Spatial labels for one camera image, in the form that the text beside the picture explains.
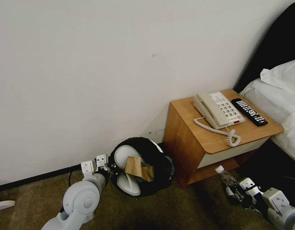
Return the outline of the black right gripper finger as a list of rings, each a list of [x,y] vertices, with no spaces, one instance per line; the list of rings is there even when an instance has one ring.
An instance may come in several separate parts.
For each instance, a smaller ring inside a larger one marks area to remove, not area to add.
[[[237,200],[237,202],[242,206],[245,207],[246,206],[246,198],[243,194],[240,193],[234,193],[235,199]]]
[[[242,198],[242,194],[240,193],[240,189],[237,186],[234,186],[234,187],[226,186],[225,191],[229,197]]]

